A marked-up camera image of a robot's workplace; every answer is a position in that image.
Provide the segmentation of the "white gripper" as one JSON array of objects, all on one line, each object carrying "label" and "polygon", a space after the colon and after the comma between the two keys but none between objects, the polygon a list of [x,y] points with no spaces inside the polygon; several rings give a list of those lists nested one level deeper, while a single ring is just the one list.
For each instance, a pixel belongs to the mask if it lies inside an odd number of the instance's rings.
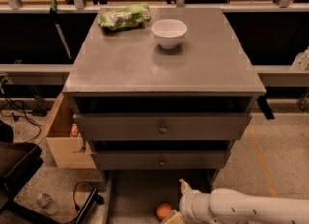
[{"label": "white gripper", "polygon": [[182,197],[179,210],[172,210],[161,224],[185,224],[185,220],[192,223],[208,223],[209,197],[208,193],[192,190],[185,179],[179,179]]}]

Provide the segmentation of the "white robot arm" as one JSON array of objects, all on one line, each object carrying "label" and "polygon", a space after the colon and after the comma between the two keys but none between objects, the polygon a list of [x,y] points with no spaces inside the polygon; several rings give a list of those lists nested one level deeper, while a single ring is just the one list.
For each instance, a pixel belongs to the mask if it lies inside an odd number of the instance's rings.
[{"label": "white robot arm", "polygon": [[252,196],[226,188],[202,193],[184,179],[179,182],[179,209],[161,224],[309,224],[308,200]]}]

